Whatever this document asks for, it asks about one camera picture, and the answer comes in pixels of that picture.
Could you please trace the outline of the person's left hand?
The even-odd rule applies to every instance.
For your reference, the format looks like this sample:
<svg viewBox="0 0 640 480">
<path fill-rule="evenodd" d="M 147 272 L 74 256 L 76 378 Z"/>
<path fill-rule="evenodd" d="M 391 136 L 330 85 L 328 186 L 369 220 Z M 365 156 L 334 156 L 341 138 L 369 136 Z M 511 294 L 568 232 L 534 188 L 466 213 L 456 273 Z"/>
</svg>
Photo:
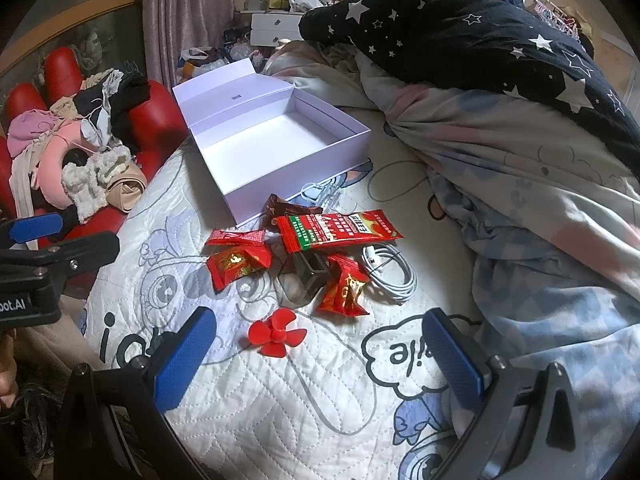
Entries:
<svg viewBox="0 0 640 480">
<path fill-rule="evenodd" d="M 1 408 L 10 408 L 17 396 L 16 361 L 14 342 L 16 331 L 1 333 L 0 344 L 0 403 Z"/>
</svg>

